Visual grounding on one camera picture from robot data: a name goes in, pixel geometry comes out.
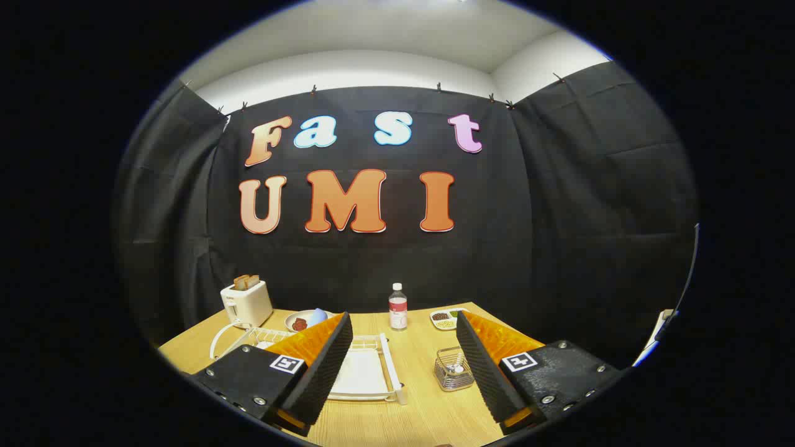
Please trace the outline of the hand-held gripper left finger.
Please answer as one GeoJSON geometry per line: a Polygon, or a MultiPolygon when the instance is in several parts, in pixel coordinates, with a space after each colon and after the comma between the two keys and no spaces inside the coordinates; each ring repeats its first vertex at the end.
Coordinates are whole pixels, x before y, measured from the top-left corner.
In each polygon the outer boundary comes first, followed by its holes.
{"type": "Polygon", "coordinates": [[[270,347],[235,348],[190,378],[252,418],[306,436],[353,336],[350,315],[341,312],[270,347]]]}

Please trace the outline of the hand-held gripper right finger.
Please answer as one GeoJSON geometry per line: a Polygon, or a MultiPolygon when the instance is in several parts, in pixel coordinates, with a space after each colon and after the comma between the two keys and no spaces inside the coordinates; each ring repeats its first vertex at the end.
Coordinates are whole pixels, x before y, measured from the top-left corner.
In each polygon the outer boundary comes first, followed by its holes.
{"type": "Polygon", "coordinates": [[[625,374],[576,343],[541,343],[473,312],[459,312],[455,334],[503,435],[565,418],[625,374]]]}

